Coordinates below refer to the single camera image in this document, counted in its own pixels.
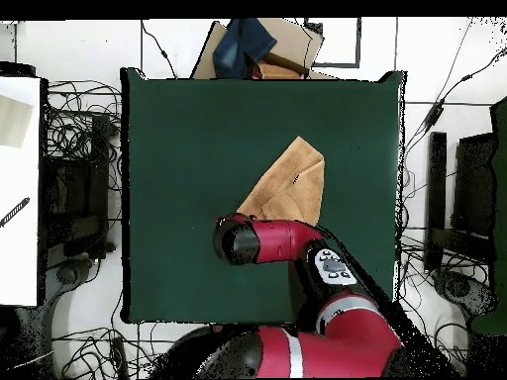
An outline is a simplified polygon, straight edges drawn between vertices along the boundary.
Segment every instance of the white floor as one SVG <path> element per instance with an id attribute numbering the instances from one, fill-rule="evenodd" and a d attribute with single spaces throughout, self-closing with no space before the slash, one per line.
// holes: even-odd
<path id="1" fill-rule="evenodd" d="M 159 40 L 174 66 L 178 77 L 188 77 L 206 39 L 212 19 L 203 20 L 151 20 L 145 21 L 147 30 Z M 327 20 L 324 34 L 332 25 L 339 26 L 340 19 Z M 321 72 L 345 78 L 378 80 L 386 71 L 406 70 L 408 81 L 405 100 L 405 133 L 410 139 L 428 113 L 432 103 L 443 88 L 450 72 L 468 18 L 362 18 L 361 58 L 357 69 L 316 68 Z M 506 47 L 507 34 L 495 18 L 474 18 L 445 92 L 466 74 L 486 65 L 501 48 Z M 0 60 L 14 60 L 13 28 L 0 26 Z M 122 66 L 141 68 L 148 78 L 170 78 L 171 71 L 151 38 L 142 37 L 140 21 L 64 21 L 22 22 L 18 26 L 16 57 L 18 62 L 37 68 L 37 75 L 49 81 L 97 80 L 118 89 L 121 88 L 119 69 Z M 332 48 L 326 53 L 333 54 Z M 319 62 L 339 60 L 339 57 L 319 56 Z M 489 106 L 507 96 L 507 57 L 501 58 L 484 72 L 462 83 L 449 96 L 445 111 L 433 131 L 448 134 L 448 172 L 455 170 L 456 144 L 462 137 L 491 131 Z M 82 90 L 92 87 L 84 83 Z M 107 106 L 111 98 L 96 97 L 88 100 Z M 407 158 L 407 166 L 416 175 L 415 187 L 425 184 L 426 138 L 418 143 Z M 406 193 L 414 188 L 407 187 Z M 453 178 L 448 181 L 448 197 L 453 193 Z M 110 217 L 118 217 L 121 198 L 110 192 Z M 424 226 L 425 190 L 418 191 L 408 200 L 410 227 Z M 448 219 L 452 212 L 452 200 L 448 199 Z M 405 234 L 421 240 L 422 231 Z M 98 277 L 79 287 L 60 300 L 54 313 L 53 335 L 91 330 L 110 326 L 110 318 L 122 287 L 121 227 L 117 223 L 110 232 L 110 240 L 118 249 L 102 262 Z M 422 279 L 407 285 L 407 300 L 422 315 L 428 334 L 447 322 L 462 323 L 462 316 L 454 305 L 439 298 L 427 283 L 418 287 Z M 418 327 L 422 323 L 411 312 Z M 115 327 L 127 340 L 141 342 L 142 348 L 152 353 L 150 345 L 153 324 L 125 325 L 118 311 Z M 162 352 L 195 326 L 179 324 L 157 325 L 152 332 L 155 352 Z M 83 333 L 85 339 L 90 333 Z M 448 328 L 439 334 L 446 347 L 466 349 L 466 336 L 459 329 Z M 57 340 L 54 342 L 54 360 L 59 370 L 82 341 Z M 127 345 L 131 359 L 137 350 Z M 84 363 L 74 363 L 68 375 L 87 371 Z"/>

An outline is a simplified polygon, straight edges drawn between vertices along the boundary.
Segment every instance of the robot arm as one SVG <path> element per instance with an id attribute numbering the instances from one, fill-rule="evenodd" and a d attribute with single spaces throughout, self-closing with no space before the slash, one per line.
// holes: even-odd
<path id="1" fill-rule="evenodd" d="M 330 247 L 329 236 L 301 222 L 238 213 L 217 221 L 213 245 L 219 258 L 233 265 L 288 261 L 307 302 L 295 328 L 223 335 L 190 377 L 456 376 L 401 305 L 388 299 L 335 237 Z M 185 337 L 182 342 L 190 345 Z"/>

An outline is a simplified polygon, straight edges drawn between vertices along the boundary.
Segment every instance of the green tabletop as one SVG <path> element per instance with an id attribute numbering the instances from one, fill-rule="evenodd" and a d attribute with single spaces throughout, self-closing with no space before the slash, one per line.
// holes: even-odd
<path id="1" fill-rule="evenodd" d="M 494 286 L 498 307 L 474 319 L 472 328 L 476 333 L 507 334 L 507 98 L 491 108 L 491 120 L 498 148 L 491 160 L 496 180 L 495 222 L 491 235 L 496 260 L 490 267 L 489 280 Z"/>
<path id="2" fill-rule="evenodd" d="M 401 80 L 144 80 L 122 69 L 129 321 L 295 320 L 287 263 L 227 265 L 212 232 L 297 136 L 325 158 L 320 223 L 392 297 Z"/>

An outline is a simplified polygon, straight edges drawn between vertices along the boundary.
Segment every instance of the white stripe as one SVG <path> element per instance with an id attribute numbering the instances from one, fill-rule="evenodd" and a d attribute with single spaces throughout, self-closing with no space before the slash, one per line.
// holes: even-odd
<path id="1" fill-rule="evenodd" d="M 283 330 L 287 335 L 289 341 L 290 351 L 290 378 L 301 379 L 303 378 L 303 353 L 301 351 L 301 343 L 299 338 L 292 336 L 286 330 Z"/>
<path id="2" fill-rule="evenodd" d="M 363 297 L 346 297 L 344 299 L 333 302 L 331 305 L 328 305 L 324 311 L 321 312 L 319 318 L 317 319 L 317 331 L 319 332 L 320 323 L 322 320 L 324 320 L 324 325 L 326 326 L 337 315 L 343 312 L 351 311 L 353 309 L 365 309 L 375 312 L 379 316 L 382 316 L 380 315 L 380 312 L 378 312 L 373 302 L 370 300 L 364 299 Z"/>

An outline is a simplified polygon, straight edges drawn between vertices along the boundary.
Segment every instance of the black bar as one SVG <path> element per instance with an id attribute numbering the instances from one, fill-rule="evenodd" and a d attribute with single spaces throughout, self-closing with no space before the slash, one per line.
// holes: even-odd
<path id="1" fill-rule="evenodd" d="M 424 270 L 431 272 L 442 266 L 444 250 L 435 245 L 434 229 L 446 223 L 447 134 L 431 133 L 428 146 L 428 186 L 426 187 L 426 234 L 423 255 Z"/>
<path id="2" fill-rule="evenodd" d="M 361 38 L 361 32 L 362 32 L 362 19 L 357 18 L 357 26 L 355 29 L 355 62 L 344 62 L 344 63 L 338 63 L 338 62 L 314 62 L 312 64 L 312 67 L 316 68 L 325 68 L 325 67 L 331 67 L 331 68 L 359 68 L 360 65 L 360 38 Z"/>

